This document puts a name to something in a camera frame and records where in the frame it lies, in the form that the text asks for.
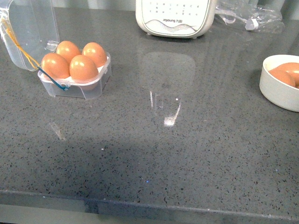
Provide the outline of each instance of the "plastic bag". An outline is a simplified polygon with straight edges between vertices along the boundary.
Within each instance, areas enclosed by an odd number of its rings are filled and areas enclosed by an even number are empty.
[[[277,34],[285,27],[280,12],[245,0],[219,0],[215,14],[228,26],[256,33]]]

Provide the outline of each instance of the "white ceramic bowl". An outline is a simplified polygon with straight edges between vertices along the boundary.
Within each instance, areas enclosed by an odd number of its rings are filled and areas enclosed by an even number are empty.
[[[263,62],[260,90],[269,101],[277,106],[299,112],[299,89],[279,81],[268,72],[288,62],[299,63],[299,56],[273,55],[266,58]]]

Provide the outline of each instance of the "white kitchen appliance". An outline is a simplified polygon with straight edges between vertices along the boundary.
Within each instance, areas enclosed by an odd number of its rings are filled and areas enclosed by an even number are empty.
[[[211,27],[217,0],[136,0],[136,20],[151,35],[196,38]]]

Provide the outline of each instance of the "egg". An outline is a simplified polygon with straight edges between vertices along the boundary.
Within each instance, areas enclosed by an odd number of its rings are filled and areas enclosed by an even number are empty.
[[[62,41],[58,44],[56,52],[64,57],[68,63],[71,63],[74,56],[81,54],[79,48],[70,41]]]
[[[70,75],[76,82],[86,83],[93,81],[98,73],[97,66],[92,59],[85,55],[77,55],[71,60]]]
[[[299,63],[284,63],[276,69],[288,72],[294,78],[296,86],[299,85]]]
[[[82,50],[82,55],[92,59],[97,67],[103,66],[107,61],[107,55],[104,49],[94,42],[85,45]]]
[[[275,78],[277,78],[279,81],[292,87],[295,87],[295,80],[288,72],[275,68],[270,70],[269,73],[273,75]]]
[[[51,78],[70,76],[69,64],[66,59],[56,53],[46,54],[42,59],[41,67]]]

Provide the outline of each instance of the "kitchen counter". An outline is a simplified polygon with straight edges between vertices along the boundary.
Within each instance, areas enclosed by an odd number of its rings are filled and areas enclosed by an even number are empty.
[[[299,21],[282,34],[215,21],[179,40],[147,36],[134,12],[55,12],[60,41],[101,44],[112,76],[98,99],[54,98],[1,42],[1,204],[57,209],[40,199],[64,198],[186,223],[299,221],[299,114],[259,90],[266,57],[299,55]]]

